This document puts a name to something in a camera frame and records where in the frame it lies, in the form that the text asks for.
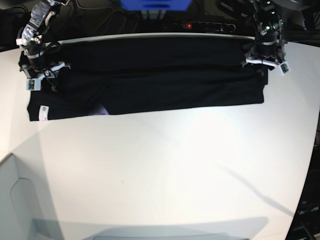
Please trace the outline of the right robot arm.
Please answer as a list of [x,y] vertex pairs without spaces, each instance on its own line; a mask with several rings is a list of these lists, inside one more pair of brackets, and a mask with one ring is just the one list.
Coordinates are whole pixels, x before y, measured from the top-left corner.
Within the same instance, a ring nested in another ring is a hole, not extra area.
[[61,6],[68,4],[68,0],[40,1],[32,8],[26,26],[18,32],[16,44],[26,57],[26,61],[20,64],[19,70],[26,76],[28,91],[40,91],[46,86],[56,92],[60,70],[71,67],[63,61],[48,62],[46,56],[57,53],[62,45],[58,41],[45,43],[51,18],[58,16]]

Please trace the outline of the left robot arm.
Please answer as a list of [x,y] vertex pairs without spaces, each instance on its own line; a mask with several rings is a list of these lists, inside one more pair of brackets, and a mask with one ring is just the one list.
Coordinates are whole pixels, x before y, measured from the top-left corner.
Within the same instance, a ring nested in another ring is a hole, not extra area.
[[242,65],[265,65],[284,76],[290,71],[290,67],[285,60],[286,41],[282,37],[283,21],[278,9],[270,0],[251,0],[250,4],[255,35]]

